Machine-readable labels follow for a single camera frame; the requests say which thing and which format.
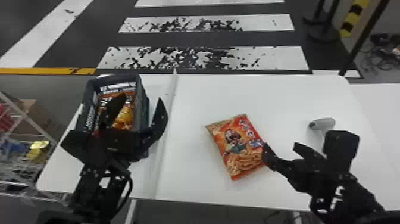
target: yellow-black striped pole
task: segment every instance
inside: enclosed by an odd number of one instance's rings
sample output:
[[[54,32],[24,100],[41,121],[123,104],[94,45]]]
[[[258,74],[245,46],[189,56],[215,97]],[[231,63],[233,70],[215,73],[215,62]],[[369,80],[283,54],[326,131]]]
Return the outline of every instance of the yellow-black striped pole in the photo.
[[[340,35],[343,38],[348,38],[354,30],[354,27],[360,20],[361,14],[368,6],[370,0],[355,0],[351,5],[349,13],[347,14],[342,27],[340,28]]]

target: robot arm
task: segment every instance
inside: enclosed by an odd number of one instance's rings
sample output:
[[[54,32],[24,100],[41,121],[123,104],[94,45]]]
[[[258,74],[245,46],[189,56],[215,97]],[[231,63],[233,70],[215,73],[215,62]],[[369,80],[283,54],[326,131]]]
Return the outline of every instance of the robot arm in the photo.
[[[264,144],[263,162],[287,178],[298,192],[311,196],[309,207],[324,223],[381,224],[400,223],[400,212],[385,211],[375,196],[357,182],[349,172],[360,138],[350,132],[326,132],[323,152],[295,143],[303,159],[279,158]]]

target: orange snack bag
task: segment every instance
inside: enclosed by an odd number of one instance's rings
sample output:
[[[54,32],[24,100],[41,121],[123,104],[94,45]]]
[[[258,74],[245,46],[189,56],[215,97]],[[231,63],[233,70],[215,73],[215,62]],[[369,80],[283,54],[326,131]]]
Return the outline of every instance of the orange snack bag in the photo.
[[[262,167],[263,140],[246,114],[206,126],[220,149],[220,154],[233,181]]]

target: floor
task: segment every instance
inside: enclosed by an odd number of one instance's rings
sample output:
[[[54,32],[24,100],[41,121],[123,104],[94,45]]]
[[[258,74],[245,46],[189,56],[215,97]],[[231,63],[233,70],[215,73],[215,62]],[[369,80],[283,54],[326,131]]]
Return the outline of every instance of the floor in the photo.
[[[94,74],[126,69],[171,73],[176,67],[179,73],[317,74],[317,70],[333,70],[330,73],[334,74],[348,55],[341,42],[323,45],[307,38],[309,27],[302,23],[301,13],[315,0],[202,2],[4,0],[0,3],[0,71],[13,67],[73,67],[93,68]],[[71,73],[77,74],[78,70],[71,69]],[[67,125],[91,78],[2,75],[0,90],[17,98],[37,99],[53,111],[58,122]],[[348,79],[381,80],[362,79],[357,72]],[[16,198],[1,197],[1,221],[33,223],[40,211],[52,206],[38,202],[35,207]],[[126,223],[126,215],[127,207],[113,223]],[[139,201],[134,220],[298,223],[291,212],[285,211],[150,200]],[[317,223],[311,215],[301,216],[301,220]]]

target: crosswalk stripe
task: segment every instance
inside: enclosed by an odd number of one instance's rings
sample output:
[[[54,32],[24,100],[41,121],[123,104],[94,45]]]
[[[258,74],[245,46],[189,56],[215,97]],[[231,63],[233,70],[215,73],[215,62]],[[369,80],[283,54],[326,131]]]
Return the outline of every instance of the crosswalk stripe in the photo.
[[[135,7],[283,3],[284,0],[138,0]]]
[[[289,14],[127,18],[120,33],[294,30]]]
[[[0,58],[0,67],[33,67],[92,1],[64,0]]]
[[[308,70],[300,46],[110,47],[100,69]]]

